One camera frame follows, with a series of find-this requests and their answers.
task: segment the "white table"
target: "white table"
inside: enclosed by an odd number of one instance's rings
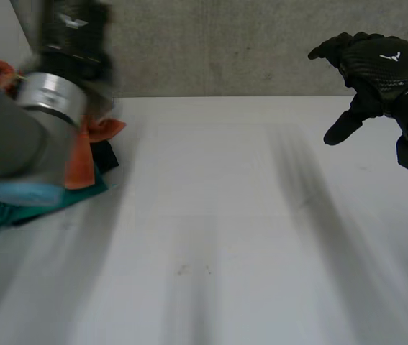
[[[396,124],[349,98],[125,99],[122,167],[0,233],[0,345],[408,344]]]

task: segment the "pile of cloth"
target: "pile of cloth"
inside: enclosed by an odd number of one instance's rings
[[[0,61],[0,89],[3,92],[14,97],[15,83],[19,78],[19,73],[9,64]],[[125,123],[116,119],[84,119],[66,167],[66,191],[61,203],[53,207],[23,207],[0,203],[0,227],[22,225],[107,190],[102,175],[119,166],[108,140],[124,127]]]

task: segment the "robotic hand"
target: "robotic hand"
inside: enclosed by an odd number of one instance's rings
[[[0,201],[53,206],[84,118],[111,108],[104,51],[109,7],[97,0],[44,0],[40,49],[12,100],[0,91]]]
[[[340,71],[345,85],[357,92],[324,142],[343,142],[366,119],[392,117],[402,130],[396,144],[398,162],[408,169],[408,41],[382,34],[342,33],[314,48],[308,58],[327,59]]]

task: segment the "teal cloth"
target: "teal cloth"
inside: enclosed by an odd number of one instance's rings
[[[22,219],[39,216],[40,214],[57,211],[84,199],[90,198],[91,196],[100,194],[107,189],[108,187],[104,183],[101,174],[95,167],[95,184],[84,189],[66,190],[66,192],[63,194],[61,203],[57,206],[23,207],[0,203],[0,226],[10,225],[15,221],[20,221]]]

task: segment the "light blue padding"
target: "light blue padding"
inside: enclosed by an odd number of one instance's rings
[[[0,201],[16,206],[56,206],[65,188],[46,183],[0,182]]]

